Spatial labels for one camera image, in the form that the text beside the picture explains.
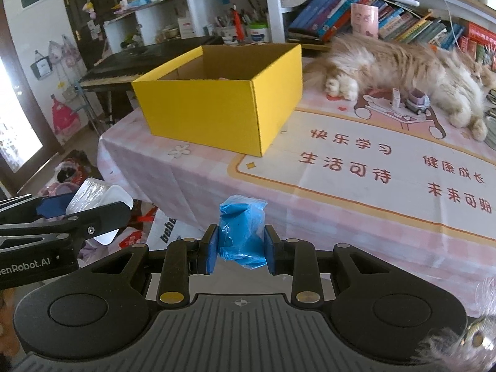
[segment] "cable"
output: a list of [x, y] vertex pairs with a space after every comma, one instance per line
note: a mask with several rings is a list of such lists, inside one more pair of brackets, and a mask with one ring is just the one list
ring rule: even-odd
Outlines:
[[444, 0], [444, 2], [446, 4], [446, 9], [448, 10], [449, 23], [451, 25], [451, 33], [453, 34], [453, 37], [455, 38], [456, 45], [461, 50], [460, 45], [458, 44], [458, 40], [456, 39], [455, 30], [453, 29], [453, 18], [451, 17], [451, 12], [450, 12], [450, 7], [448, 6], [448, 1], [447, 0]]

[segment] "pink bag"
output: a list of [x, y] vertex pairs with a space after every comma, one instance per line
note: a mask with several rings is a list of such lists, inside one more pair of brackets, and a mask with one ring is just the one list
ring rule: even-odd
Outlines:
[[81, 121], [79, 115], [73, 110], [55, 99], [55, 95], [51, 98], [54, 105], [51, 107], [51, 115], [54, 120], [54, 133], [55, 135], [61, 134], [64, 137], [71, 137], [75, 132], [81, 128]]

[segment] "printed tablecloth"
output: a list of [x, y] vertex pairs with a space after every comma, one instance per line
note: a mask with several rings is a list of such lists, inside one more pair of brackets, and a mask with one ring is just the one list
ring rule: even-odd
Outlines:
[[477, 284], [496, 274], [496, 153], [439, 109], [416, 115], [391, 99], [307, 91], [263, 158], [152, 136], [137, 109], [101, 137], [98, 168], [200, 228], [218, 222], [233, 194], [265, 199], [266, 222], [282, 238], [322, 250], [350, 243], [476, 315]]

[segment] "screw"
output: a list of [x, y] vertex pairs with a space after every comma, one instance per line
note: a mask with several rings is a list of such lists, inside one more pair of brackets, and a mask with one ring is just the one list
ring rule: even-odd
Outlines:
[[478, 331], [472, 337], [472, 346], [475, 348], [479, 348], [484, 343], [484, 334]]
[[321, 296], [311, 290], [301, 291], [296, 295], [296, 300], [301, 303], [317, 303]]
[[161, 302], [171, 305], [181, 303], [183, 300], [184, 295], [176, 291], [164, 292], [162, 295], [160, 295]]

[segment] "fluffy cat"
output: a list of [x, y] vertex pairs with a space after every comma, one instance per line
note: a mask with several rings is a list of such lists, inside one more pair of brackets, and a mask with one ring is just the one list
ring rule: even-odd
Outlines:
[[496, 88], [496, 74], [464, 53], [416, 44], [388, 43], [345, 35], [303, 70], [305, 88], [319, 86], [331, 96], [356, 100], [367, 89], [398, 88], [402, 98], [418, 88], [443, 109], [455, 127], [469, 127], [474, 138], [487, 136], [484, 101]]

